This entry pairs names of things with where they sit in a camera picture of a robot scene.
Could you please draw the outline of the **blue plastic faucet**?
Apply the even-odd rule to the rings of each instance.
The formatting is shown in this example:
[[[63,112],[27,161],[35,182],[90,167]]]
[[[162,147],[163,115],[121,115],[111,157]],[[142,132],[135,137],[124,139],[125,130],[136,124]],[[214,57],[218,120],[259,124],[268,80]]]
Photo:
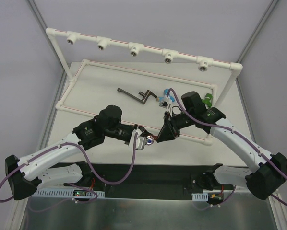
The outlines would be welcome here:
[[[158,96],[158,97],[156,98],[156,100],[157,100],[158,102],[161,101],[161,100],[163,100],[164,96],[167,96],[168,91],[169,91],[169,89],[165,89],[165,90],[164,90],[164,95],[163,95],[163,96]],[[174,96],[172,96],[171,94],[169,94],[168,97],[170,98],[170,100],[171,100],[172,102],[175,102],[175,97],[174,97]]]

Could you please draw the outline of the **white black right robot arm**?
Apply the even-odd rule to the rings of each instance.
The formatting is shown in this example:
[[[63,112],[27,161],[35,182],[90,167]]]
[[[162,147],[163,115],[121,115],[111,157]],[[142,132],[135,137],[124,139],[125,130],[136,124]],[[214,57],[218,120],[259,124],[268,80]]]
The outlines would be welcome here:
[[[157,142],[175,140],[181,129],[196,126],[224,143],[247,166],[239,168],[218,163],[196,178],[200,188],[213,190],[222,184],[237,185],[248,188],[256,198],[266,200],[286,181],[287,159],[283,154],[272,154],[244,137],[224,113],[215,107],[207,108],[197,92],[182,95],[178,102],[181,112],[173,114],[169,95],[172,91],[169,89],[159,99],[159,105],[167,111]]]

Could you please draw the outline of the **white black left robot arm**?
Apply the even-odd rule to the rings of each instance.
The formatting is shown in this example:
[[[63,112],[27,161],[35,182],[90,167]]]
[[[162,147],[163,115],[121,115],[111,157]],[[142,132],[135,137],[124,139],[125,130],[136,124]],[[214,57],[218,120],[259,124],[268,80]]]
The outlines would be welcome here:
[[[92,119],[75,127],[57,143],[20,158],[15,155],[7,157],[5,180],[11,188],[12,199],[22,200],[41,188],[58,184],[78,183],[87,186],[91,177],[105,182],[89,160],[66,167],[54,168],[54,165],[74,154],[85,154],[87,150],[103,144],[106,137],[121,140],[132,148],[131,165],[126,175],[114,184],[125,181],[132,171],[136,150],[153,144],[154,138],[143,126],[122,124],[121,116],[122,110],[118,106],[109,105]]]

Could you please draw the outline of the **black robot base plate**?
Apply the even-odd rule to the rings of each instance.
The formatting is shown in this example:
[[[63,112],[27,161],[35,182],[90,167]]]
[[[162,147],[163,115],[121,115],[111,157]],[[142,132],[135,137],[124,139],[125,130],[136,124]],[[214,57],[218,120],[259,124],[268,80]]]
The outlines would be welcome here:
[[[74,182],[77,186],[89,187],[94,182],[97,191],[105,192],[107,198],[130,198],[130,199],[164,199],[164,200],[189,200],[191,193],[200,193],[204,189],[212,191],[221,189],[221,184],[230,189],[232,183],[219,183],[213,173],[222,164],[214,166],[178,166],[178,165],[134,165],[127,179],[119,185],[108,185],[99,180],[91,171],[88,163],[75,163],[80,167],[80,180]],[[71,163],[58,163],[50,169],[63,170],[62,176],[72,176]],[[107,181],[122,179],[129,169],[126,164],[94,164],[94,169]],[[49,170],[42,172],[33,184],[42,185],[41,182],[54,182],[54,178],[48,176]],[[242,179],[246,179],[246,188],[258,199],[265,200],[268,195],[263,189],[263,176],[261,173],[246,172],[242,169]]]

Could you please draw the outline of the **green plastic faucet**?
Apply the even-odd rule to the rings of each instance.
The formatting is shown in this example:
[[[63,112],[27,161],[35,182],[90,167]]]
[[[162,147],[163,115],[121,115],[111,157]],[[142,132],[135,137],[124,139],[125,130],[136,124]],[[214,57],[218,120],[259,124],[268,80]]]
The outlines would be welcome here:
[[[212,107],[212,99],[213,99],[213,95],[210,93],[207,93],[205,95],[205,97],[202,99],[202,102],[208,107],[211,108]]]

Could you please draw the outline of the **white PVC pipe frame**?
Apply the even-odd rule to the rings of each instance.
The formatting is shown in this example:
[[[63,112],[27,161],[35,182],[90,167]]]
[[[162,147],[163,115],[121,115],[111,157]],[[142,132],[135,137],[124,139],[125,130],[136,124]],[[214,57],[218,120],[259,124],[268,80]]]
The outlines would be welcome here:
[[[190,54],[181,53],[176,50],[160,49],[160,48],[146,46],[144,44],[139,44],[139,43],[132,43],[132,42],[127,43],[127,42],[112,40],[110,38],[105,38],[105,37],[100,37],[100,36],[85,35],[85,34],[81,34],[78,32],[60,31],[60,30],[53,29],[53,28],[47,28],[46,34],[48,38],[50,39],[64,70],[66,71],[67,79],[69,81],[69,85],[66,88],[66,91],[63,93],[62,97],[58,100],[56,104],[56,109],[59,111],[65,111],[65,112],[82,115],[86,117],[93,117],[94,114],[91,112],[67,107],[64,105],[64,102],[67,99],[68,95],[70,94],[72,88],[76,85],[76,82],[80,74],[82,73],[83,69],[85,68],[85,66],[88,66],[88,65],[99,67],[99,68],[104,68],[104,69],[110,69],[110,70],[115,71],[116,73],[124,72],[124,73],[129,73],[129,74],[138,75],[138,76],[145,76],[145,77],[150,77],[154,79],[162,79],[162,80],[166,80],[170,82],[178,82],[178,83],[183,83],[187,85],[207,88],[207,89],[210,89],[212,92],[212,96],[213,96],[211,100],[212,105],[220,105],[223,102],[229,89],[231,88],[231,86],[233,85],[234,81],[236,80],[237,76],[241,73],[242,68],[243,68],[243,66],[239,63],[223,62],[219,60],[214,60],[209,57],[194,56]],[[57,36],[66,37],[67,42],[71,45],[74,44],[76,41],[83,40],[83,41],[96,42],[98,45],[98,49],[100,50],[105,49],[107,46],[119,46],[119,47],[129,49],[130,53],[133,56],[138,55],[140,51],[155,53],[155,54],[162,55],[164,57],[164,60],[169,61],[169,62],[171,62],[174,58],[189,60],[197,64],[199,66],[199,70],[202,72],[207,71],[208,67],[213,66],[217,68],[227,69],[231,72],[231,75],[228,81],[226,82],[223,91],[220,93],[219,96],[217,96],[217,85],[215,84],[199,82],[195,80],[188,80],[188,79],[183,79],[183,78],[178,78],[178,77],[172,77],[169,75],[153,73],[153,72],[148,72],[148,71],[143,71],[143,70],[138,70],[138,69],[132,69],[132,68],[127,68],[127,67],[121,67],[121,66],[106,64],[102,62],[95,62],[95,61],[91,61],[88,59],[83,59],[77,72],[74,75],[72,75],[70,68],[68,67],[67,62],[64,58],[64,55],[57,43],[57,40],[56,40]]]

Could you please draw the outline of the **aluminium enclosure frame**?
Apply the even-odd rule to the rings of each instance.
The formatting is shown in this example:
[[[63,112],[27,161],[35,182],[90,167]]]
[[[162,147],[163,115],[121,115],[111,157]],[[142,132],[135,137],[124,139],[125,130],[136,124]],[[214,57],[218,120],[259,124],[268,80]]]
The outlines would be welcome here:
[[[221,105],[230,120],[270,151],[287,157],[287,0],[36,0],[47,26],[170,47],[244,65]],[[26,212],[31,230],[272,230],[266,201],[236,192],[199,212],[188,202],[106,202],[99,211],[69,205]]]

